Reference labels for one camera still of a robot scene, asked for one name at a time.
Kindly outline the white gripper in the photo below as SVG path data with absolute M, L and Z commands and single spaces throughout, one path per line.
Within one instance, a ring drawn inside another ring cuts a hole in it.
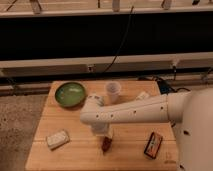
M 108 124 L 95 124 L 91 126 L 91 130 L 95 136 L 113 137 L 113 129 Z

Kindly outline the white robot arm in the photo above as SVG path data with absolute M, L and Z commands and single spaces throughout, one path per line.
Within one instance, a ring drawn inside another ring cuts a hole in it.
M 104 106 L 87 97 L 80 120 L 94 134 L 107 134 L 114 123 L 181 122 L 178 171 L 213 171 L 213 88 L 162 94 Z

